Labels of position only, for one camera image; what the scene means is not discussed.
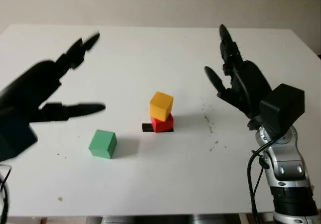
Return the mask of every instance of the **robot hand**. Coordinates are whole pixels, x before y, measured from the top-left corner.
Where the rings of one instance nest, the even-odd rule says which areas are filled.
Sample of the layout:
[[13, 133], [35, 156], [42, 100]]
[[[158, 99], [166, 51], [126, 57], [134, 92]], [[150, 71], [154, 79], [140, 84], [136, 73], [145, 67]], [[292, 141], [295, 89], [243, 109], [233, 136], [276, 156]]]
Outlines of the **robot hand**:
[[225, 88], [220, 77], [208, 66], [205, 72], [215, 86], [217, 96], [240, 109], [251, 119], [250, 130], [263, 126], [269, 136], [284, 135], [304, 113], [304, 91], [286, 84], [272, 91], [260, 69], [250, 61], [243, 61], [226, 27], [220, 26], [223, 71], [231, 76], [231, 88]]
[[102, 103], [64, 106], [46, 101], [61, 85], [60, 78], [76, 69], [99, 39], [99, 33], [83, 43], [76, 41], [56, 62], [42, 61], [19, 76], [0, 92], [0, 161], [13, 158], [37, 141], [31, 122], [66, 121], [105, 109]]

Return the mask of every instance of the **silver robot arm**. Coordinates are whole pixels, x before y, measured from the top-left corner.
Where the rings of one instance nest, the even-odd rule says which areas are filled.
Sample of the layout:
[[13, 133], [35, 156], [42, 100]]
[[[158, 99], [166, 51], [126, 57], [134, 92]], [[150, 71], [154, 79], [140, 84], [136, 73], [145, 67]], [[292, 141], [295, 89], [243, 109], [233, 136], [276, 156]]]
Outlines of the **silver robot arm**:
[[[271, 139], [260, 127], [255, 134], [260, 146]], [[320, 224], [313, 193], [304, 163], [297, 149], [297, 132], [292, 126], [287, 133], [263, 152], [265, 174], [274, 197], [276, 224]]]

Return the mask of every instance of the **green cube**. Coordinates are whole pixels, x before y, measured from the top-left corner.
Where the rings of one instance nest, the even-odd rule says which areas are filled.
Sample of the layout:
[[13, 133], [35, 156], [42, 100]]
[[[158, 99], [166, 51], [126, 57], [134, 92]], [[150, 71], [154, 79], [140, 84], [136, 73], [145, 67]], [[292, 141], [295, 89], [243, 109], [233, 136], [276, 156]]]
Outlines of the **green cube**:
[[97, 130], [89, 145], [93, 156], [111, 159], [117, 145], [116, 134], [110, 131]]

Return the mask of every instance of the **red cube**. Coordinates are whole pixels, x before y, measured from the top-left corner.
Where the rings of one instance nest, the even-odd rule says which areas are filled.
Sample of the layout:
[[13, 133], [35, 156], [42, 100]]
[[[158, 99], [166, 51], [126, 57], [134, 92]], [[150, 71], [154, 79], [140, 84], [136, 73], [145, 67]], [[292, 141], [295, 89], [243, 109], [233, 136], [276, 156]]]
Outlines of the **red cube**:
[[173, 128], [174, 119], [171, 114], [167, 117], [167, 120], [165, 122], [155, 119], [153, 117], [150, 117], [150, 119], [154, 132], [164, 132]]

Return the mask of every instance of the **stacked cubes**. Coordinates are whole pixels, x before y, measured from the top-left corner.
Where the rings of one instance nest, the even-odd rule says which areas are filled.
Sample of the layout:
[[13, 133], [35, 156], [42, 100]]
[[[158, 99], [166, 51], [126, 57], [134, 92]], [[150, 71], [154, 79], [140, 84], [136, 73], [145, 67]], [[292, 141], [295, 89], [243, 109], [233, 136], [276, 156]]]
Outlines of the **stacked cubes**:
[[162, 92], [156, 92], [149, 102], [149, 115], [154, 132], [164, 132], [173, 128], [171, 115], [174, 98]]

